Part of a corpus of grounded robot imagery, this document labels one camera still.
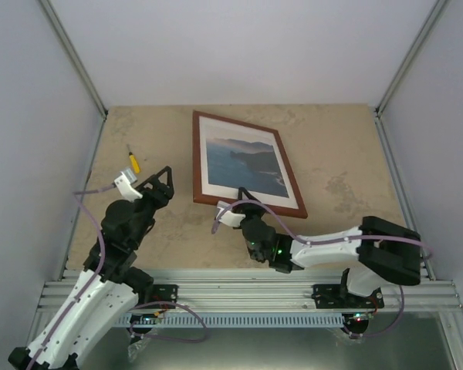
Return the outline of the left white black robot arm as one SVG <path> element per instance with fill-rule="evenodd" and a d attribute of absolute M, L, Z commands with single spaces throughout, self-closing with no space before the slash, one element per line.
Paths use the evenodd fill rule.
<path fill-rule="evenodd" d="M 133 262 L 154 215 L 174 196 L 172 169 L 166 166 L 142 183 L 126 169 L 112 186 L 122 197 L 95 224 L 97 240 L 77 282 L 38 337 L 12 350 L 13 368 L 78 369 L 124 312 L 153 301 L 154 279 Z"/>

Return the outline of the yellow handled screwdriver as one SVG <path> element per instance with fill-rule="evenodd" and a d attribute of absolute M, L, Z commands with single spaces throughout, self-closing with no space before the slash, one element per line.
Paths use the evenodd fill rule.
<path fill-rule="evenodd" d="M 133 171 L 135 172 L 135 174 L 140 173 L 140 165 L 139 165 L 139 163 L 137 161 L 137 158 L 135 157 L 133 151 L 131 150 L 129 144 L 127 144 L 127 151 L 128 151 L 128 156 L 129 156 L 129 160 L 130 160 L 130 165 L 131 165 Z"/>

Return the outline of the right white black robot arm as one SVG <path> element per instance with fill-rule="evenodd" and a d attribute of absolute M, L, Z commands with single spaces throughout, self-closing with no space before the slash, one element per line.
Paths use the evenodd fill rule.
<path fill-rule="evenodd" d="M 382 283 L 417 286 L 421 282 L 421 236 L 385 219 L 366 216 L 360 225 L 333 234 L 279 233 L 262 218 L 271 209 L 245 188 L 238 200 L 223 207 L 218 222 L 239 229 L 249 256 L 275 271 L 289 274 L 324 264 L 347 263 L 339 299 L 355 308 Z"/>

